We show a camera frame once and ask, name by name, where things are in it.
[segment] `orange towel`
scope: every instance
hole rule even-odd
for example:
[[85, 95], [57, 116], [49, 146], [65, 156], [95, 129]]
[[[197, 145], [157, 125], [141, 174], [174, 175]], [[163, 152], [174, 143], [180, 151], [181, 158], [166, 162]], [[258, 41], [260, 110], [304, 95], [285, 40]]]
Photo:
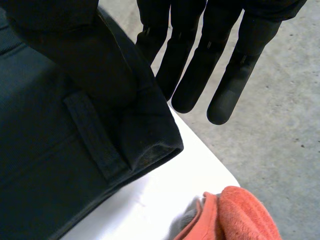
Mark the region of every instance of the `orange towel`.
[[247, 190], [228, 186], [219, 198], [203, 196], [202, 212], [197, 209], [192, 224], [174, 240], [281, 240], [267, 209]]

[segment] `gray floor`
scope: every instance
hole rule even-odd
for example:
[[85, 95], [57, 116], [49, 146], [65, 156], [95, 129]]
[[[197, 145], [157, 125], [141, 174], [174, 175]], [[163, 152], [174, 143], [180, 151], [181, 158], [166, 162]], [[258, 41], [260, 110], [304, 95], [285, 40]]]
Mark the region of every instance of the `gray floor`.
[[[135, 41], [142, 28], [135, 0], [100, 3]], [[309, 0], [296, 18], [282, 24], [231, 119], [215, 126], [206, 110], [236, 44], [239, 23], [196, 107], [180, 116], [240, 185], [265, 204], [284, 240], [319, 240], [320, 1]], [[152, 65], [155, 73], [164, 51], [165, 46]]]

